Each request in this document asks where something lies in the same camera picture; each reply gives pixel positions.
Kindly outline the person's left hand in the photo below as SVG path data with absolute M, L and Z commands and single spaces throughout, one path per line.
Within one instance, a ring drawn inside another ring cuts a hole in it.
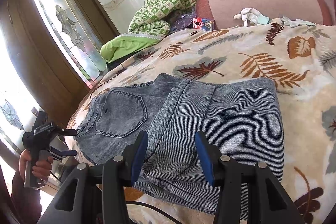
M 30 161 L 31 161 L 30 151 L 27 149 L 23 150 L 23 152 L 20 154 L 19 157 L 19 173 L 23 180 L 25 179 L 27 162 Z M 51 174 L 53 162 L 54 160 L 51 156 L 49 156 L 47 160 L 37 161 L 33 166 L 32 174 L 35 177 L 41 179 L 42 181 L 47 181 L 48 177 Z

